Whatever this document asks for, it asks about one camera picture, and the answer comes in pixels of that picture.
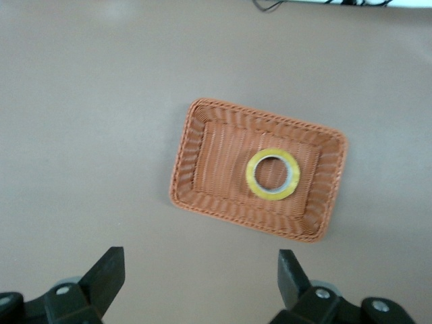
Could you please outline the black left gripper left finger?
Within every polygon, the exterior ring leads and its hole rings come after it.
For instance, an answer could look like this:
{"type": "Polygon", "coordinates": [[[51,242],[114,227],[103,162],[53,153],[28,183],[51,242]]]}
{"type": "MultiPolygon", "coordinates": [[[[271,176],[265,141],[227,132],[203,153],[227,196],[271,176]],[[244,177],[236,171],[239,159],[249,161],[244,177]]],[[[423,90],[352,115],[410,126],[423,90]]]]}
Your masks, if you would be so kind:
{"type": "Polygon", "coordinates": [[[62,283],[43,297],[49,323],[102,323],[125,282],[125,255],[113,246],[76,283],[62,283]]]}

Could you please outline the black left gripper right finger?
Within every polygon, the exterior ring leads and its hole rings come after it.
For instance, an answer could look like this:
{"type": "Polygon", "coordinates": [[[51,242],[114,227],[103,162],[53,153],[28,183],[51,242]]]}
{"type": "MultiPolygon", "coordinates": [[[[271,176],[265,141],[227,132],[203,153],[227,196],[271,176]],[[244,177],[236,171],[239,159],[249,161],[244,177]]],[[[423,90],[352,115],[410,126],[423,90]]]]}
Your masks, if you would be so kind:
{"type": "Polygon", "coordinates": [[[314,286],[292,250],[280,250],[277,285],[285,308],[274,323],[333,323],[341,298],[329,288],[314,286]]]}

